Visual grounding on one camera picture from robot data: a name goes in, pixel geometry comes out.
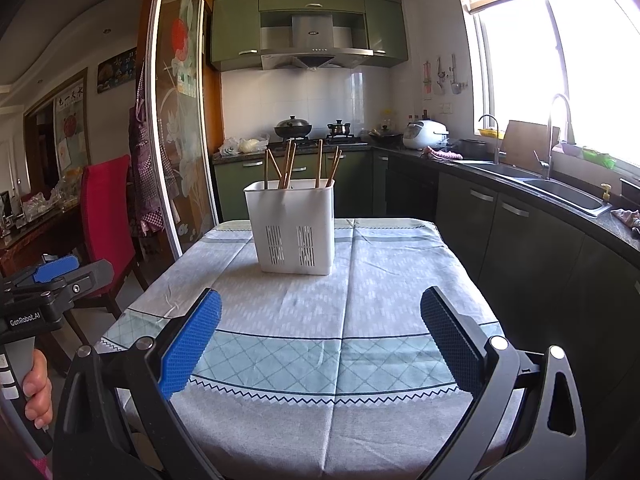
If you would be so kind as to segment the person's left hand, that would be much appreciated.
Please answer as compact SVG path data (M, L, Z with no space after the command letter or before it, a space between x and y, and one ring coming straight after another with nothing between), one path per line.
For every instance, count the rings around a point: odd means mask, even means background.
M52 384L46 357L40 350L32 352L32 369L23 380L27 402L25 416L37 429L47 429L53 419Z

